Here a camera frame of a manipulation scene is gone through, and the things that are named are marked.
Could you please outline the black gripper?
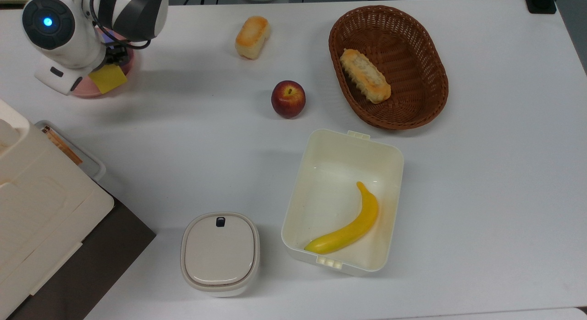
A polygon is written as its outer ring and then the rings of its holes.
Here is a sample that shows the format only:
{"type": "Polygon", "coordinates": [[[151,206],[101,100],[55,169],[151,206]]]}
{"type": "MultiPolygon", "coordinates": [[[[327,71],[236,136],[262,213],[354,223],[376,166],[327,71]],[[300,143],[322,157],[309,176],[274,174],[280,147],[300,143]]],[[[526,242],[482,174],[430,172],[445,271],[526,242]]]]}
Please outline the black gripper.
{"type": "Polygon", "coordinates": [[[123,67],[128,65],[133,58],[133,49],[126,48],[111,40],[107,36],[103,36],[105,42],[105,58],[103,65],[116,65],[123,67]]]}

